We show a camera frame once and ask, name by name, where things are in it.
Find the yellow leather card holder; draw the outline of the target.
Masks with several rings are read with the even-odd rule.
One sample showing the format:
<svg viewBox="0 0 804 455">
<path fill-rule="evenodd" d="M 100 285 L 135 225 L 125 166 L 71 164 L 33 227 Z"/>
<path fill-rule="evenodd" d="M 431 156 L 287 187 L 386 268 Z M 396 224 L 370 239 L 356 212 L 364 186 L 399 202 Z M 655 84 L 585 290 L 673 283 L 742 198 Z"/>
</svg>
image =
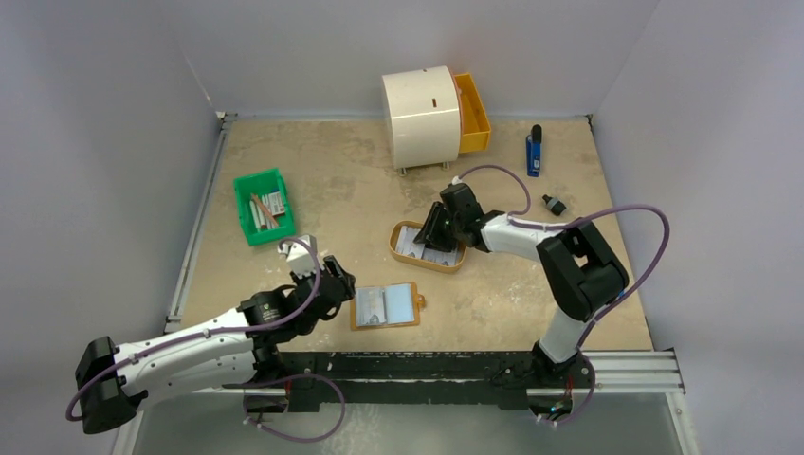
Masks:
<svg viewBox="0 0 804 455">
<path fill-rule="evenodd" d="M 417 326 L 426 304 L 415 282 L 359 287 L 350 301 L 351 330 Z"/>
</svg>

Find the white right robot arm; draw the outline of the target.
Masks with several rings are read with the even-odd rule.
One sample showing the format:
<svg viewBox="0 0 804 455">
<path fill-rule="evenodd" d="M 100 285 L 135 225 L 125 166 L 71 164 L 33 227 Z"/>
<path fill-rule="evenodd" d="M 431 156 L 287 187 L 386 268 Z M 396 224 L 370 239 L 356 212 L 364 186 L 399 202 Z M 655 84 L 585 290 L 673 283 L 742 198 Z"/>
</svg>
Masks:
<svg viewBox="0 0 804 455">
<path fill-rule="evenodd" d="M 557 310 L 534 345 L 532 372 L 539 383 L 556 385 L 568 375 L 593 317 L 630 284 L 624 265 L 592 222 L 528 226 L 501 210 L 483 210 L 465 183 L 448 185 L 440 197 L 416 244 L 444 253 L 466 246 L 541 264 Z"/>
</svg>

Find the white patterned credit card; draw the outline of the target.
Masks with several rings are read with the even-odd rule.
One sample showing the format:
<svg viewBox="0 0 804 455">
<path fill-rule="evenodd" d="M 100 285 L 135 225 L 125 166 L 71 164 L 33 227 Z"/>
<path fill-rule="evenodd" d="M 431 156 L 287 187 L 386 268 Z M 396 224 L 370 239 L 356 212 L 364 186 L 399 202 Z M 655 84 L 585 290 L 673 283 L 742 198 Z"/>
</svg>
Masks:
<svg viewBox="0 0 804 455">
<path fill-rule="evenodd" d="M 363 287 L 356 291 L 356 326 L 384 325 L 387 322 L 382 287 Z"/>
</svg>

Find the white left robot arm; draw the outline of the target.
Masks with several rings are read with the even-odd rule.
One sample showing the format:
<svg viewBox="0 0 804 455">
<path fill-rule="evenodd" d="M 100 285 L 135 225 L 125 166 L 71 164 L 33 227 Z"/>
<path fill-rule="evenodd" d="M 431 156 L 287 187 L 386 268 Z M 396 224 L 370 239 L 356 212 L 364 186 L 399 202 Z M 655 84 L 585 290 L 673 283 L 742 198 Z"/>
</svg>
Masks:
<svg viewBox="0 0 804 455">
<path fill-rule="evenodd" d="M 262 291 L 222 315 L 140 342 L 110 337 L 88 343 L 75 371 L 78 389 L 66 413 L 86 434 L 131 421 L 139 411 L 205 388 L 269 388 L 294 374 L 278 347 L 334 318 L 356 293 L 356 278 L 334 256 L 290 284 Z M 72 409 L 78 408 L 78 414 Z"/>
</svg>

